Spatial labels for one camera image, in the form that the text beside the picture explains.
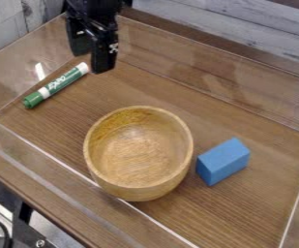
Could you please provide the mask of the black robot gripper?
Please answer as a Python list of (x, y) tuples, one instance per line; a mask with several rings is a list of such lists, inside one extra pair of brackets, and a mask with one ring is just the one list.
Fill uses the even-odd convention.
[[(115, 67), (118, 55), (118, 24), (116, 15), (122, 10), (122, 0), (64, 0), (66, 33), (71, 52), (75, 56), (84, 55), (91, 49), (91, 68), (95, 74), (102, 74)], [(91, 38), (78, 21), (95, 24), (106, 29)]]

